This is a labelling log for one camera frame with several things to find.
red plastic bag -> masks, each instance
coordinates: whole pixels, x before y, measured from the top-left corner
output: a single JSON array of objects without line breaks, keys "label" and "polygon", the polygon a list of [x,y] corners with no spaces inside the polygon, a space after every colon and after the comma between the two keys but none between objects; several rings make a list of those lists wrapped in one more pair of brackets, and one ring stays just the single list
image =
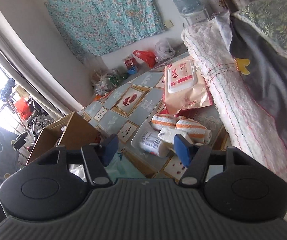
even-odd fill
[{"label": "red plastic bag", "polygon": [[151,51],[135,50],[133,54],[147,63],[149,68],[153,68],[153,66],[156,64],[156,56]]},{"label": "red plastic bag", "polygon": [[15,102],[14,107],[17,109],[21,120],[28,120],[28,118],[32,114],[30,111],[29,104],[24,98],[21,98],[17,102]]}]

white curtain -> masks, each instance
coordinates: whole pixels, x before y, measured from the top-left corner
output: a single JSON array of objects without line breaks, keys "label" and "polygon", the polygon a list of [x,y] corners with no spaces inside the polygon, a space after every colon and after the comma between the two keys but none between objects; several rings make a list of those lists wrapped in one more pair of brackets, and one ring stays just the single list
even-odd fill
[{"label": "white curtain", "polygon": [[0,67],[13,77],[53,118],[58,119],[71,111],[63,105],[10,49],[0,35]]}]

patterned tablecloth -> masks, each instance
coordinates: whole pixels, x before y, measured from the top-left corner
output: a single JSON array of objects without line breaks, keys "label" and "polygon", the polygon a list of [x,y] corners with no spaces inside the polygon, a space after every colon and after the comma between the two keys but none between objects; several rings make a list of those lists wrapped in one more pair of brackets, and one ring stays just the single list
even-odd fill
[{"label": "patterned tablecloth", "polygon": [[[91,117],[89,123],[103,135],[116,133],[119,137],[119,151],[147,178],[174,177],[180,179],[184,173],[185,168],[180,164],[176,155],[169,153],[167,157],[159,158],[150,153],[140,154],[131,146],[131,140],[144,121],[150,122],[153,115],[164,108],[162,96],[165,65],[188,55],[188,53],[184,53],[151,69],[120,86],[107,98],[95,101],[85,108]],[[124,100],[128,105],[119,107]],[[212,131],[210,142],[210,146],[212,146],[222,127],[215,106],[199,108],[191,118]]]}]

gray blanket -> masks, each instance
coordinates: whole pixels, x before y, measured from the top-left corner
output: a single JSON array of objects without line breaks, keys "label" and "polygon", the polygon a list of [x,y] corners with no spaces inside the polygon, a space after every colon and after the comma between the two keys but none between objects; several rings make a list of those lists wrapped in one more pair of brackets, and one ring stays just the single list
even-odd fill
[{"label": "gray blanket", "polygon": [[277,132],[287,148],[287,59],[247,23],[232,21],[233,57],[251,60],[249,75],[242,75],[253,99],[276,121]]}]

yellow fish tail ornament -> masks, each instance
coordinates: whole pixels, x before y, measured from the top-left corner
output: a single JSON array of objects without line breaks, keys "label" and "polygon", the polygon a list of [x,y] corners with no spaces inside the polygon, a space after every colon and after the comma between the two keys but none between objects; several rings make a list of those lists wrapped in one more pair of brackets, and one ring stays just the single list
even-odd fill
[{"label": "yellow fish tail ornament", "polygon": [[234,58],[237,70],[240,71],[243,75],[249,75],[250,72],[246,67],[249,66],[250,60],[248,58]]}]

